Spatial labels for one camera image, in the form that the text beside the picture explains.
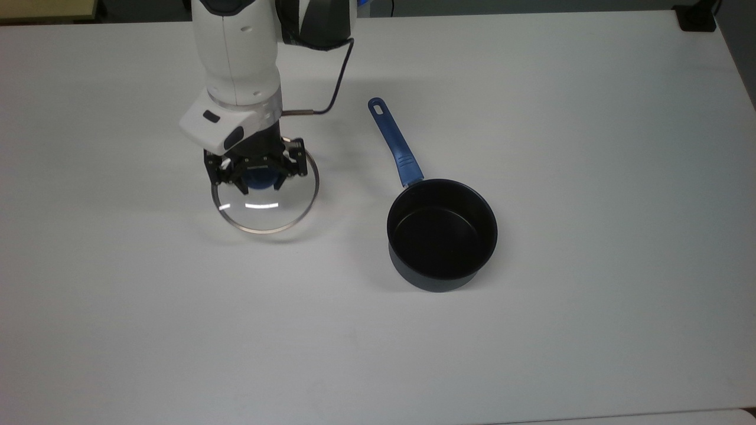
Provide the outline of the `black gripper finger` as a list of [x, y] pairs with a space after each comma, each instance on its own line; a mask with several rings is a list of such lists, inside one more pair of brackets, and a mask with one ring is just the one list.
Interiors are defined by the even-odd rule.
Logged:
[[281, 190], [285, 181], [295, 176], [308, 175], [308, 162], [302, 138], [281, 138], [278, 150], [273, 153], [273, 169], [278, 173], [273, 188]]
[[235, 187], [244, 196], [249, 194], [249, 185], [244, 179], [248, 170], [245, 159], [235, 161], [233, 157], [216, 155], [204, 150], [204, 166], [210, 179], [211, 189], [216, 190], [221, 185]]

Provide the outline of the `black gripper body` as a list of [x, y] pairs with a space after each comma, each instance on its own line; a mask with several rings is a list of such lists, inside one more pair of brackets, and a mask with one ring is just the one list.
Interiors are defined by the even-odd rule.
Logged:
[[290, 172], [291, 161], [284, 152], [281, 126], [275, 123], [243, 138], [227, 151], [227, 156], [234, 162], [241, 161], [248, 166], [269, 166], [278, 172]]

